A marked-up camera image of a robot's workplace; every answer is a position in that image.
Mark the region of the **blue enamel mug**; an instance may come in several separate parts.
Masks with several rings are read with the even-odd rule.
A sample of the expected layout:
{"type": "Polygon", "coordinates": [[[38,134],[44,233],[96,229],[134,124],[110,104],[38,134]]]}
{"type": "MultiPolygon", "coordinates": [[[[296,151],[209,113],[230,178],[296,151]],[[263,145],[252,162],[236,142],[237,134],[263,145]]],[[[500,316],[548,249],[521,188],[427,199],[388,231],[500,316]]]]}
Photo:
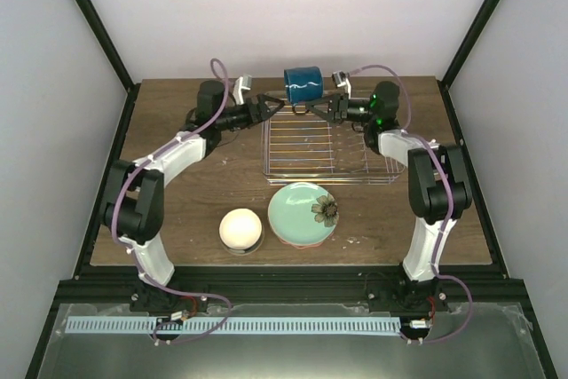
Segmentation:
{"type": "Polygon", "coordinates": [[[283,72],[285,92],[288,103],[295,115],[305,115],[306,111],[296,108],[308,101],[320,99],[324,93],[324,80],[319,67],[294,67],[283,72]]]}

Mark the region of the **teal flower plate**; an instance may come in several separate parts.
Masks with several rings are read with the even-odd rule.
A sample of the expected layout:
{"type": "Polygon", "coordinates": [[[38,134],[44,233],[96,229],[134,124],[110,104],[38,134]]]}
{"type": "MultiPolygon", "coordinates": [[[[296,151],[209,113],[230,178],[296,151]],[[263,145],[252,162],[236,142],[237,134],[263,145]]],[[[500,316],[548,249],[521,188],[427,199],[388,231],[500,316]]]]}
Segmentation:
{"type": "Polygon", "coordinates": [[[279,238],[311,244],[330,237],[339,220],[335,197],[322,186],[297,182],[283,186],[271,198],[268,222],[279,238]]]}

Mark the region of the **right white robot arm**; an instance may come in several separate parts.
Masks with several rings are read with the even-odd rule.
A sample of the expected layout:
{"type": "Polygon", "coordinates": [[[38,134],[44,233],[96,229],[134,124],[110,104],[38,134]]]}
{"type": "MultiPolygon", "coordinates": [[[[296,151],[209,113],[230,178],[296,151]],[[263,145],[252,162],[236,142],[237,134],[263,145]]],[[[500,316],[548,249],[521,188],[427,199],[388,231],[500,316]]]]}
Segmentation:
{"type": "Polygon", "coordinates": [[[415,223],[410,248],[402,262],[408,280],[394,288],[394,298],[400,308],[412,311],[426,299],[421,282],[441,277],[441,253],[457,220],[471,206],[472,191],[458,146],[427,141],[399,124],[400,90],[399,84],[383,81],[367,100],[333,93],[307,101],[304,108],[330,124],[357,124],[370,150],[405,166],[415,223]]]}

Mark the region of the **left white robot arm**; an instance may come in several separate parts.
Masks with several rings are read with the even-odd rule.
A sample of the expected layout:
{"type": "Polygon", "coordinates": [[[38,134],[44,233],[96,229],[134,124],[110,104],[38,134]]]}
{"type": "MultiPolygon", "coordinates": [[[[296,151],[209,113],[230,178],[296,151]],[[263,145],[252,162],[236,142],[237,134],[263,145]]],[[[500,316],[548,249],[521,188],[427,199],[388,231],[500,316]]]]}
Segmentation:
{"type": "Polygon", "coordinates": [[[200,84],[196,107],[164,146],[133,162],[117,160],[111,166],[99,221],[115,243],[132,255],[138,277],[152,285],[151,302],[161,311],[174,310],[181,289],[170,282],[175,267],[168,258],[160,231],[164,221],[166,186],[191,165],[204,160],[225,131],[250,129],[278,113],[285,101],[261,93],[242,96],[251,86],[248,75],[235,83],[208,80],[200,84]]]}

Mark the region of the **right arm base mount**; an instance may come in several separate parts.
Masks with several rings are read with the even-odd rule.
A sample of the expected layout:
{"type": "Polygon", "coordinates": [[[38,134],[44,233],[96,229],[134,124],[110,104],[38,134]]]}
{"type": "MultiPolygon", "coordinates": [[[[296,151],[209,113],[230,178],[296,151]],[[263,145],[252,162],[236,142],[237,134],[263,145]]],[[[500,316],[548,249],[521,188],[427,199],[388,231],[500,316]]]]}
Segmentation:
{"type": "Polygon", "coordinates": [[[447,301],[439,298],[435,281],[403,284],[401,281],[375,281],[367,284],[365,294],[369,306],[375,311],[426,312],[448,309],[447,301]]]}

